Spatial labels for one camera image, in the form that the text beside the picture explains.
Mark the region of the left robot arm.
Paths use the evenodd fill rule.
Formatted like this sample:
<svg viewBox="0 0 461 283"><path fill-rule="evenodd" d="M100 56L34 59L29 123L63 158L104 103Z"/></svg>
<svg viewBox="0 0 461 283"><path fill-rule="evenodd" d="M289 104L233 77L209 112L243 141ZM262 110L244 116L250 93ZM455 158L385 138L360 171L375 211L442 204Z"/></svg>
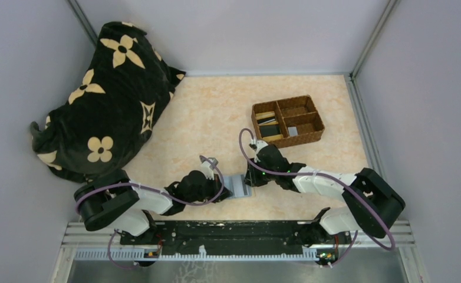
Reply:
<svg viewBox="0 0 461 283"><path fill-rule="evenodd" d="M124 170L98 178L74 193L76 211L87 231L115 228L139 236L154 227L152 212L171 216L186 206L202 206L231 198L222 176L192 170L163 189L134 183Z"/></svg>

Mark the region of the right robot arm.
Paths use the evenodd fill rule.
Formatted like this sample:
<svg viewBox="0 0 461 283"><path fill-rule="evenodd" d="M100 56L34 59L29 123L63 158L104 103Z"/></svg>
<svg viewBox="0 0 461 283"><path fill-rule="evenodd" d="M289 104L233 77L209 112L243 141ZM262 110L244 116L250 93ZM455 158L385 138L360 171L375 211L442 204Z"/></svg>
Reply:
<svg viewBox="0 0 461 283"><path fill-rule="evenodd" d="M246 183L260 187L275 182L283 190L312 193L345 202L327 209L316 223L329 235L361 230L383 239L406 207L403 198L373 169L358 173L333 173L303 163L289 162L273 144L251 143L253 159L248 159Z"/></svg>

